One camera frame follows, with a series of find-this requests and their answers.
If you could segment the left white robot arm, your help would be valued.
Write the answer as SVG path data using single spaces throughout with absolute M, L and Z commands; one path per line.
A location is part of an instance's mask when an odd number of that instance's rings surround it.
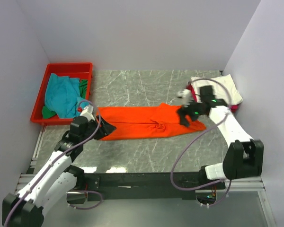
M 103 139 L 115 130 L 100 116 L 94 120 L 75 117 L 38 174 L 16 194 L 4 198 L 3 226 L 40 227 L 46 213 L 68 191 L 81 193 L 86 199 L 90 191 L 84 170 L 72 163 L 86 142 Z

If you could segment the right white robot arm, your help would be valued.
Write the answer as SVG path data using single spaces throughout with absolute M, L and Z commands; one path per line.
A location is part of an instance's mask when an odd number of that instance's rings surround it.
M 222 180 L 258 177 L 262 174 L 264 144 L 247 134 L 235 119 L 224 99 L 217 98 L 212 86 L 200 87 L 200 100 L 195 101 L 191 90 L 177 93 L 182 105 L 177 109 L 179 123 L 190 126 L 199 116 L 207 115 L 224 137 L 228 150 L 221 163 L 203 166 L 198 173 L 198 183 L 208 189 Z

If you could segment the orange t shirt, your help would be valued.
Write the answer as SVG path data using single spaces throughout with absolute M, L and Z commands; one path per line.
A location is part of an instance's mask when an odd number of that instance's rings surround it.
M 191 121 L 189 127 L 179 124 L 179 105 L 161 103 L 159 106 L 99 107 L 101 118 L 116 127 L 102 140 L 135 140 L 175 137 L 204 131 L 200 121 Z

